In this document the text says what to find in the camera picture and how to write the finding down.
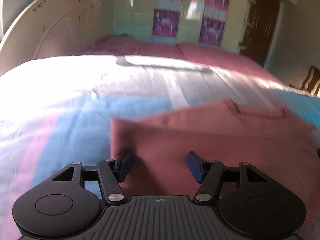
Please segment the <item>pink knit garment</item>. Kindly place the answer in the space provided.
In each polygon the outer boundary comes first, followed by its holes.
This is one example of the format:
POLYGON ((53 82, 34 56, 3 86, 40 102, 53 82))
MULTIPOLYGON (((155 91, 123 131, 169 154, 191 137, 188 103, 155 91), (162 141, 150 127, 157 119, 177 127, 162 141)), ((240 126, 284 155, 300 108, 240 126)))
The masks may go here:
POLYGON ((306 205, 303 239, 319 239, 319 130, 285 107, 242 106, 230 99, 141 120, 112 119, 111 157, 135 154, 126 195, 193 195, 187 155, 236 167, 248 162, 306 205))

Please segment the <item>patterned blue pink bedsheet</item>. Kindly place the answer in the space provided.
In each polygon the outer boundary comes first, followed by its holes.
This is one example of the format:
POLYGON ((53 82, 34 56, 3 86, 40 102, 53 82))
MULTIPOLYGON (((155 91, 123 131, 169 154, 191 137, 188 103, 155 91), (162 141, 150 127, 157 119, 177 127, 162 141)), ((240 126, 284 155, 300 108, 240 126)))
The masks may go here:
POLYGON ((1 77, 1 239, 18 239, 15 200, 73 161, 110 156, 113 117, 152 114, 230 98, 287 106, 319 126, 319 98, 266 72, 147 56, 84 55, 26 62, 1 77))

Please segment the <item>wooden chair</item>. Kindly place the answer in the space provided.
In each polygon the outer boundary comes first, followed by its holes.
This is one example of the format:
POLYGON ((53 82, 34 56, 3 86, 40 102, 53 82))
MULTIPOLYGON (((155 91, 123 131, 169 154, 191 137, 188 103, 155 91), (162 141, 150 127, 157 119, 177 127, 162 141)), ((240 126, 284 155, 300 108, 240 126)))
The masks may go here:
POLYGON ((300 90, 317 96, 319 93, 320 70, 311 66, 306 79, 303 81, 300 90))

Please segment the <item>lower right purple poster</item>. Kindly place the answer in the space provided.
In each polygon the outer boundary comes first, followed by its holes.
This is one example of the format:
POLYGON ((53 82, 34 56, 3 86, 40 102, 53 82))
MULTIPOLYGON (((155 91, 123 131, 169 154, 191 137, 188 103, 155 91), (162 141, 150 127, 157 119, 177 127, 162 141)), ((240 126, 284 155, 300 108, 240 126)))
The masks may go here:
POLYGON ((200 43, 205 43, 212 46, 220 46, 225 23, 213 18, 203 18, 200 31, 200 43))

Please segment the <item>cream rounded headboard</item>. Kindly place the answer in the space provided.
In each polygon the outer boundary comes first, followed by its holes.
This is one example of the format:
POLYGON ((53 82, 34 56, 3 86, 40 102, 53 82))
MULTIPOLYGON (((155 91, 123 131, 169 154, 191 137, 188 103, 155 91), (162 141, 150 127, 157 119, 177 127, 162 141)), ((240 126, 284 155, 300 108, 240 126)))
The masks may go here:
POLYGON ((108 12, 100 0, 35 0, 1 41, 1 74, 36 59, 75 55, 102 37, 108 12))

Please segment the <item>lower left purple poster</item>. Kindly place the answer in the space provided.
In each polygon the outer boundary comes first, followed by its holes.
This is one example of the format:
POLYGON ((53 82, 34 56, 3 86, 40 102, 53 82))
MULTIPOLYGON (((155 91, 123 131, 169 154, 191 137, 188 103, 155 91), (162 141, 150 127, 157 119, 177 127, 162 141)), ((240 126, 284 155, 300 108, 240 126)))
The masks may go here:
POLYGON ((179 11, 155 9, 153 15, 152 35, 176 37, 179 20, 179 11))

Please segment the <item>brown wooden door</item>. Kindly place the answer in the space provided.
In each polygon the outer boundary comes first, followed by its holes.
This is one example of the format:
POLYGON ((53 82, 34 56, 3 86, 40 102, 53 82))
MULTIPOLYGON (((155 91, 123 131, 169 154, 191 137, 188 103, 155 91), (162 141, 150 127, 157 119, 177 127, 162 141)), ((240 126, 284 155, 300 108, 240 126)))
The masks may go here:
POLYGON ((249 13, 240 50, 245 55, 263 66, 267 59, 276 28, 280 2, 278 0, 254 0, 249 13))

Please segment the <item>cream glossy wardrobe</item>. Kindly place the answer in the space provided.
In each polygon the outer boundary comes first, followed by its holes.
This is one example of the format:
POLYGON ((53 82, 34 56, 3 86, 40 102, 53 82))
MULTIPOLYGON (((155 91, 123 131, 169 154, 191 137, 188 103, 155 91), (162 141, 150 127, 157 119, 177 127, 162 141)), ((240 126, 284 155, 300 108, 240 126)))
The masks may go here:
POLYGON ((248 0, 230 0, 228 11, 209 8, 206 0, 114 0, 113 33, 133 36, 146 42, 176 44, 190 42, 238 53, 248 0), (152 35, 155 9, 180 12, 176 37, 152 35), (223 21, 220 46, 200 43, 203 18, 223 21))

